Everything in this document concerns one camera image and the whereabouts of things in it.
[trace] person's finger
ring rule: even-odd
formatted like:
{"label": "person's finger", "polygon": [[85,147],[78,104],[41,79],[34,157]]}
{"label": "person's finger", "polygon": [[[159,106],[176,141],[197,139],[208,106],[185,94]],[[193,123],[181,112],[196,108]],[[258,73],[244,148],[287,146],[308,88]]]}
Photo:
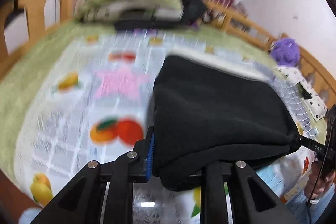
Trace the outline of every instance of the person's finger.
{"label": "person's finger", "polygon": [[[304,195],[305,195],[307,198],[309,198],[310,195],[311,195],[311,191],[312,191],[312,187],[306,186],[305,189],[304,189]],[[323,191],[318,191],[317,193],[316,193],[316,191],[314,191],[314,192],[315,192],[315,193],[314,193],[314,194],[312,195],[312,197],[311,197],[312,199],[318,197],[320,194],[323,193]]]}
{"label": "person's finger", "polygon": [[326,192],[329,191],[329,189],[330,189],[330,187],[331,187],[332,184],[333,184],[333,181],[327,182],[327,185],[324,188],[323,194],[325,194]]}
{"label": "person's finger", "polygon": [[[310,195],[313,188],[314,188],[314,185],[308,184],[308,185],[306,185],[305,190]],[[314,194],[319,195],[319,194],[322,194],[323,191],[324,191],[324,188],[318,188],[318,189],[315,188],[314,189]]]}
{"label": "person's finger", "polygon": [[[317,180],[317,176],[312,174],[310,177],[309,177],[309,180],[307,181],[307,184],[311,184],[311,185],[315,185],[315,182]],[[327,182],[323,179],[319,179],[317,181],[317,184],[316,184],[316,188],[323,188],[327,185]]]}
{"label": "person's finger", "polygon": [[322,161],[321,160],[317,160],[317,161],[315,161],[315,162],[313,162],[311,164],[311,170],[312,170],[312,172],[313,172],[314,175],[318,175],[319,174],[321,165],[322,165]]}
{"label": "person's finger", "polygon": [[333,181],[335,179],[335,172],[334,171],[331,171],[330,173],[328,173],[326,176],[325,176],[325,180],[327,182],[330,182],[330,181]]}

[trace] purple fuzzy ball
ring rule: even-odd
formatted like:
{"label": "purple fuzzy ball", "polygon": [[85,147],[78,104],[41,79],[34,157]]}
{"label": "purple fuzzy ball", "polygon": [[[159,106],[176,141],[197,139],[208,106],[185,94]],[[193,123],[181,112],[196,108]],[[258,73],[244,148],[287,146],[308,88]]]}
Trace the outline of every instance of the purple fuzzy ball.
{"label": "purple fuzzy ball", "polygon": [[300,61],[300,48],[295,39],[283,38],[275,42],[270,55],[280,66],[295,67]]}

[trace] patterned pillow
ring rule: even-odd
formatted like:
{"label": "patterned pillow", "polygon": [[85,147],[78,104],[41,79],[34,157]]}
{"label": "patterned pillow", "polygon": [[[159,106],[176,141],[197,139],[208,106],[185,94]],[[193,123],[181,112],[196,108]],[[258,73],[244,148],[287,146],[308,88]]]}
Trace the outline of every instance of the patterned pillow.
{"label": "patterned pillow", "polygon": [[305,77],[302,75],[301,71],[297,68],[285,66],[278,66],[277,70],[288,81],[292,82],[293,84],[300,83],[304,87],[304,89],[312,96],[312,99],[302,98],[303,103],[306,105],[309,113],[313,116],[315,121],[322,119],[327,112],[326,104],[310,86]]}

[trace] black cloth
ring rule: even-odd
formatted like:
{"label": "black cloth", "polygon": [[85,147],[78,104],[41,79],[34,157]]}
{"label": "black cloth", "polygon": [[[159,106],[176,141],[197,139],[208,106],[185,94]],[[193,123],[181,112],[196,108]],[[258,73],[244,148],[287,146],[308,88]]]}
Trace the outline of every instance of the black cloth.
{"label": "black cloth", "polygon": [[116,30],[135,30],[141,29],[173,29],[176,27],[187,26],[193,24],[206,11],[207,7],[202,0],[182,0],[183,15],[180,20],[157,19],[152,17],[136,17],[129,19],[119,19],[114,23]]}
{"label": "black cloth", "polygon": [[153,174],[168,189],[195,187],[185,179],[217,160],[255,169],[299,148],[297,127],[267,83],[168,56],[153,97]]}

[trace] wooden railing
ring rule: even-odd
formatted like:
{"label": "wooden railing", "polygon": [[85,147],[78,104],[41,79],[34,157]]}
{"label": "wooden railing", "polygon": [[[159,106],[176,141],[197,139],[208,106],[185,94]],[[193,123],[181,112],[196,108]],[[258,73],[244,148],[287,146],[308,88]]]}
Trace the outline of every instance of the wooden railing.
{"label": "wooden railing", "polygon": [[[216,28],[225,31],[228,34],[237,36],[240,39],[245,40],[246,42],[266,52],[269,52],[272,42],[278,40],[278,38],[272,36],[263,27],[232,10],[231,8],[223,7],[209,0],[206,0],[206,4],[209,10],[216,14],[216,18],[211,23],[211,25]],[[244,26],[244,28],[241,29],[240,27],[235,27],[235,25],[232,23],[232,20],[234,20],[236,23],[238,22],[240,26]],[[245,32],[244,29],[247,28],[254,29],[257,33],[256,37],[252,36],[248,32]],[[288,37],[288,35],[283,33],[279,38],[284,37]],[[307,78],[309,77],[313,79],[311,84],[314,90],[324,100],[328,108],[332,107],[336,103],[335,78],[310,52],[301,46],[300,54],[301,58],[299,68],[302,74]]]}
{"label": "wooden railing", "polygon": [[[72,18],[74,0],[59,0],[60,1],[60,23]],[[14,1],[6,3],[0,8],[0,79],[19,60],[30,47],[43,37],[46,32],[44,25],[44,5],[46,0],[19,0],[19,7],[25,8],[27,17],[27,27],[29,40],[21,47],[17,48],[11,55],[8,55],[4,24],[7,16],[13,11]]]}
{"label": "wooden railing", "polygon": [[[276,37],[271,35],[263,27],[251,21],[250,19],[246,18],[242,14],[232,10],[231,8],[223,7],[222,5],[213,3],[210,0],[205,0],[205,3],[210,10],[220,13],[220,15],[217,15],[216,20],[212,22],[212,25],[214,27],[219,28],[224,32],[227,32],[228,34],[237,36],[242,40],[245,40],[246,42],[266,52],[268,52],[272,42],[277,40]],[[241,26],[245,26],[250,29],[255,29],[257,37],[250,35],[241,28],[235,27],[232,24],[233,20],[239,22]]]}

